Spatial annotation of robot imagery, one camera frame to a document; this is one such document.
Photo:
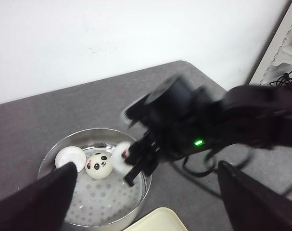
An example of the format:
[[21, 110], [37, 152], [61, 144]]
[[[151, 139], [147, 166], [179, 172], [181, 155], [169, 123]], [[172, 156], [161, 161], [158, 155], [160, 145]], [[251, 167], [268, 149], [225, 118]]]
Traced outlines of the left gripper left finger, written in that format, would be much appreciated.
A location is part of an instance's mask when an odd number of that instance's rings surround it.
[[58, 231], [72, 201], [72, 162], [0, 201], [0, 231]]

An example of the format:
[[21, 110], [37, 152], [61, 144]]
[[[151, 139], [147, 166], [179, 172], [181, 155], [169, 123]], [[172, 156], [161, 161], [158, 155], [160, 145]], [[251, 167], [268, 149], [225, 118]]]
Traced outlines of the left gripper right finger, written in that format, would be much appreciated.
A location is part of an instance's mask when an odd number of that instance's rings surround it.
[[292, 231], [292, 201], [220, 161], [222, 201], [235, 231]]

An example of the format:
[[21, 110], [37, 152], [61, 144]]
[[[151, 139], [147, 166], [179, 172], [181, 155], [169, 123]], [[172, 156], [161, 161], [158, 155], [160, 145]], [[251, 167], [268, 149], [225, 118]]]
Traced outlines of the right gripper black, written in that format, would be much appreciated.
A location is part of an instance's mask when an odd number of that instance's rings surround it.
[[150, 93], [123, 110], [121, 117], [132, 127], [141, 123], [147, 131], [130, 145], [125, 163], [132, 169], [124, 176], [130, 186], [143, 173], [150, 176], [159, 159], [182, 159], [185, 156], [223, 149], [212, 131], [220, 110], [204, 87], [194, 89], [181, 75], [171, 76]]

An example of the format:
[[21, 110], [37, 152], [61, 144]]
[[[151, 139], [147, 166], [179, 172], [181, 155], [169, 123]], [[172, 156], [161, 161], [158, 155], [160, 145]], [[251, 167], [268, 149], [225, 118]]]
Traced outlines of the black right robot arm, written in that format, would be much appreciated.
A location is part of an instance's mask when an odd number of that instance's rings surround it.
[[133, 186], [143, 172], [151, 175], [161, 161], [177, 161], [208, 151], [214, 155], [233, 144], [271, 149], [292, 147], [292, 90], [242, 85], [218, 101], [205, 87], [194, 89], [183, 75], [173, 75], [123, 110], [129, 127], [147, 130], [129, 148]]

